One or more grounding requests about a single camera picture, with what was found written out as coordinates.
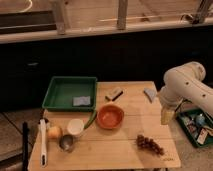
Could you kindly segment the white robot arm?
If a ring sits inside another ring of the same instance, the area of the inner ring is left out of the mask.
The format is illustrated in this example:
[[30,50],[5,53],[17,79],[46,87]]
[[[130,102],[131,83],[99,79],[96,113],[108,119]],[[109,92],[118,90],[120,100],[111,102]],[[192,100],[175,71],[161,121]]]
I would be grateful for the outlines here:
[[164,86],[158,93],[162,125],[169,124],[184,99],[213,117],[213,88],[203,83],[205,76],[206,70],[199,62],[188,62],[165,72]]

